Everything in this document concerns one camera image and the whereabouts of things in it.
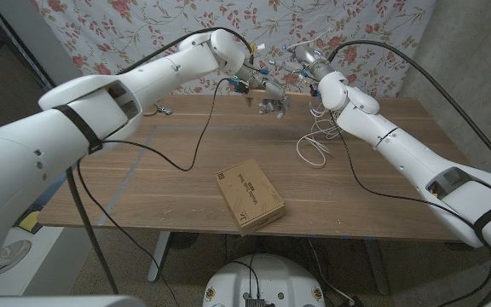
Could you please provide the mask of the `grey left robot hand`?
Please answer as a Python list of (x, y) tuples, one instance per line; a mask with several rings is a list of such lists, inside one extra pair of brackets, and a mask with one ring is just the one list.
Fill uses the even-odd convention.
[(259, 113), (276, 113), (282, 119), (290, 108), (290, 100), (283, 86), (269, 76), (267, 69), (255, 68), (252, 64), (243, 64), (237, 72), (240, 81), (245, 85), (242, 95), (249, 106), (254, 99), (259, 99)]

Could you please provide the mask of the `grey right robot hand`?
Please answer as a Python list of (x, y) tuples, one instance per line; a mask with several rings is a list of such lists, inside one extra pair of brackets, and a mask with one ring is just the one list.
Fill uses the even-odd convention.
[(321, 81), (327, 74), (335, 71), (326, 57), (308, 45), (302, 44), (286, 50), (292, 54), (290, 60), (269, 60), (269, 64), (287, 72), (304, 72), (317, 81)]

